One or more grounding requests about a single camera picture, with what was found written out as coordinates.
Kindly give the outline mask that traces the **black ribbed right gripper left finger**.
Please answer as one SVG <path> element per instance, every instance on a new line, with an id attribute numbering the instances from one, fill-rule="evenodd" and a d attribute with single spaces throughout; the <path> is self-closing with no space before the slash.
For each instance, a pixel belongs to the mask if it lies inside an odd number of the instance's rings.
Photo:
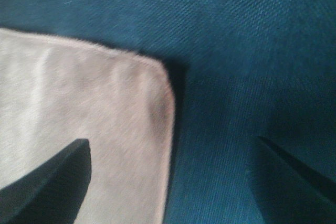
<path id="1" fill-rule="evenodd" d="M 74 223 L 91 180 L 88 139 L 1 189 L 1 223 Z"/>

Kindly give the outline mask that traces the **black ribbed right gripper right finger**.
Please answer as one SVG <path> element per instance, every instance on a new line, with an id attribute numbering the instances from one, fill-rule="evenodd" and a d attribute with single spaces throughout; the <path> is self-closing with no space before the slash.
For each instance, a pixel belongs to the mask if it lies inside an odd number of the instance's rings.
<path id="1" fill-rule="evenodd" d="M 252 142 L 248 181 L 265 223 L 335 223 L 335 182 L 265 137 Z"/>

